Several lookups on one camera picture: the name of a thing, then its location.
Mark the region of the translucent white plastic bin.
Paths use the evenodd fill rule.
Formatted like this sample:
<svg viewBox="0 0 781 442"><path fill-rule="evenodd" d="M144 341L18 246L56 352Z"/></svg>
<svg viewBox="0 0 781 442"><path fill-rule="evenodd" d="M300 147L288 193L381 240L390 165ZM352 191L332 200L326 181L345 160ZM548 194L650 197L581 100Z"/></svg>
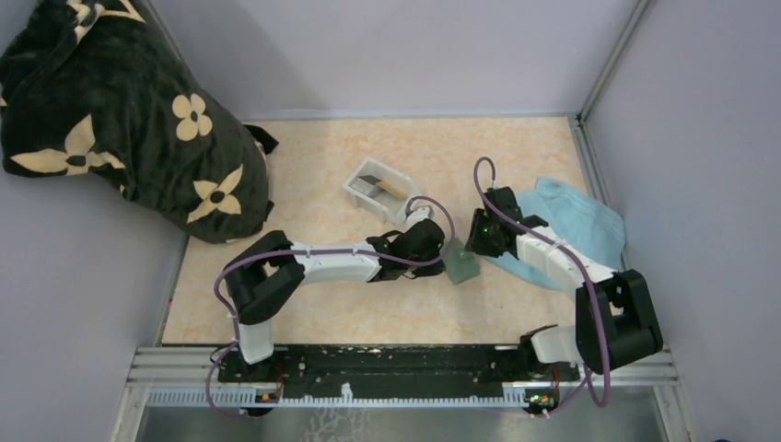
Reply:
<svg viewBox="0 0 781 442"><path fill-rule="evenodd" d="M355 207L381 222L400 226L406 206L414 196L424 195L422 185L412 177L373 157L366 157L343 184Z"/></svg>

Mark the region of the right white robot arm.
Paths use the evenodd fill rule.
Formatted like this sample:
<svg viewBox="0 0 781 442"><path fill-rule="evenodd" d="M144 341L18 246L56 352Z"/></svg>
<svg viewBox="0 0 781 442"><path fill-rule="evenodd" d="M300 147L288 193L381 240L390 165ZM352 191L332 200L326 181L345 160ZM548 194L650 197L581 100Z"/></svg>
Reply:
<svg viewBox="0 0 781 442"><path fill-rule="evenodd" d="M466 249L499 258L505 254L542 272L575 302L571 326L545 326L520 339L519 369L542 379L555 363L582 364L604 375L654 355L663 338L645 277L600 264L560 238L537 215L525 216L508 187L481 195Z"/></svg>

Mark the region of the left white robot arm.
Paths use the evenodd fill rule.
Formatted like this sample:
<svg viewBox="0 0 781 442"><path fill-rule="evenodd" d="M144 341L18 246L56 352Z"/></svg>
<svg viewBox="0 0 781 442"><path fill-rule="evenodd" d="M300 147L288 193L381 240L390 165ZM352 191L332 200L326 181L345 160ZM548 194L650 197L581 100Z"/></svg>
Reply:
<svg viewBox="0 0 781 442"><path fill-rule="evenodd" d="M338 281L376 283L444 272L445 233L433 220L414 221L405 231L345 245L314 246L272 231L218 276L233 302L239 367L255 381L268 379L276 368L272 318L301 286Z"/></svg>

